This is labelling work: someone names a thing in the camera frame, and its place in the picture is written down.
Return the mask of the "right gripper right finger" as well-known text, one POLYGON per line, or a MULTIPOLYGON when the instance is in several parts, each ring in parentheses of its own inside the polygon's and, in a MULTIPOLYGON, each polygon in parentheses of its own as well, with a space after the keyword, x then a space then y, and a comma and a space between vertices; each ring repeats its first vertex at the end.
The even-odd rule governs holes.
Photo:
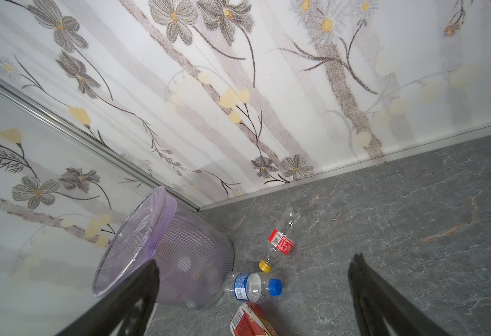
POLYGON ((356 322, 361 335, 447 335, 357 253, 348 271, 356 322))

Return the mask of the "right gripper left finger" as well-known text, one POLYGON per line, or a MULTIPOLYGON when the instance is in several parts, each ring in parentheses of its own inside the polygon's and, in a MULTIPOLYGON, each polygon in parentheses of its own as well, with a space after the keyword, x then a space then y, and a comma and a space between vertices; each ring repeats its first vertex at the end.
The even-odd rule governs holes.
POLYGON ((159 269, 144 263, 59 335, 144 335, 159 292, 159 269))

